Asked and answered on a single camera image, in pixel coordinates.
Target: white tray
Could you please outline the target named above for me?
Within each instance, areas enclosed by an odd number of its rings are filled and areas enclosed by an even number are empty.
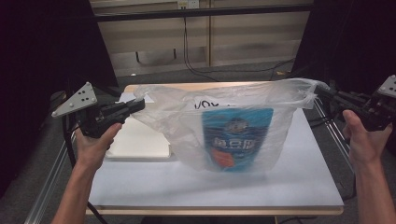
[[[106,153],[108,160],[165,159],[171,155],[169,142],[162,133],[129,117]]]

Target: cable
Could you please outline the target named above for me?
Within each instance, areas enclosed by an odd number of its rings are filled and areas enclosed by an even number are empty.
[[[71,136],[73,134],[73,131],[75,131],[77,128],[73,128],[76,123],[76,118],[72,115],[66,115],[62,117],[62,126],[63,126],[63,131],[64,131],[64,143],[66,144],[67,148],[67,155],[69,157],[70,163],[72,165],[72,169],[76,165],[76,154],[73,149],[73,143],[71,140]],[[99,212],[96,210],[96,208],[90,203],[87,203],[88,208],[92,211],[92,213],[96,216],[96,218],[102,223],[102,224],[107,224],[105,219],[102,217],[102,215],[99,214]]]
[[[326,123],[326,122],[328,122],[330,120],[332,120],[332,119],[327,118],[327,119],[323,120],[322,122],[319,122],[319,123],[316,123],[316,124],[310,124],[309,127],[311,127],[311,129],[314,129],[314,128],[317,128],[320,125],[322,125],[322,124],[324,124],[324,123]]]
[[[330,118],[330,116],[320,117],[320,118],[316,118],[316,119],[309,119],[308,122],[319,121],[322,119],[329,119],[329,118]]]
[[[56,97],[54,97],[53,99],[50,99],[51,102],[54,102],[56,100],[58,100],[59,98],[61,98],[61,96],[64,96],[65,91],[61,91],[61,93],[59,93]]]
[[[191,66],[190,63],[190,58],[189,58],[189,41],[188,41],[188,35],[187,35],[187,22],[186,22],[186,18],[184,18],[184,63],[186,64],[186,67],[192,72],[194,73],[196,76],[201,76],[201,77],[207,77],[210,78],[212,80],[218,81],[216,79],[214,79],[213,77],[209,77],[205,74],[211,74],[211,73],[217,73],[217,72],[246,72],[246,73],[258,73],[258,72],[266,72],[266,71],[271,71],[272,70],[272,75],[270,77],[269,80],[272,80],[273,75],[274,75],[274,70],[286,63],[292,63],[295,58],[286,60],[284,62],[280,62],[278,64],[276,64],[273,67],[270,68],[264,68],[264,69],[259,69],[259,70],[211,70],[211,71],[201,71],[201,70],[197,70],[195,68],[193,68]]]
[[[217,79],[207,76],[207,75],[203,75],[201,73],[210,73],[210,72],[201,72],[201,71],[197,71],[195,70],[191,64],[190,64],[190,59],[189,59],[189,41],[187,38],[187,22],[186,22],[186,18],[184,18],[184,50],[183,50],[183,57],[184,57],[184,64],[186,64],[187,68],[196,76],[200,76],[200,77],[207,77],[213,81],[219,82]]]

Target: hand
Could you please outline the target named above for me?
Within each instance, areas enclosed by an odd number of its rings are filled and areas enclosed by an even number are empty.
[[[77,164],[85,166],[93,171],[98,170],[103,163],[106,151],[114,142],[114,137],[121,129],[120,123],[110,126],[98,139],[84,136],[80,129],[76,130],[78,160]]]
[[[368,132],[361,119],[351,110],[343,112],[346,120],[344,135],[350,138],[349,159],[356,168],[381,162],[381,155],[385,144],[392,132],[392,124],[384,131]]]

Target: metal bracket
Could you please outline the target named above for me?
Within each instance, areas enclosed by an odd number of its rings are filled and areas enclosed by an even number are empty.
[[[87,82],[79,91],[52,112],[54,118],[62,117],[91,105],[96,105],[97,99],[92,84]]]
[[[396,98],[396,75],[388,77],[378,89],[378,93]]]

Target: blue snack package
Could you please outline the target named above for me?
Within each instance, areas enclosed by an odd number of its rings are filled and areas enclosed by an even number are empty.
[[[205,149],[223,171],[243,171],[254,161],[271,124],[273,108],[203,112]]]

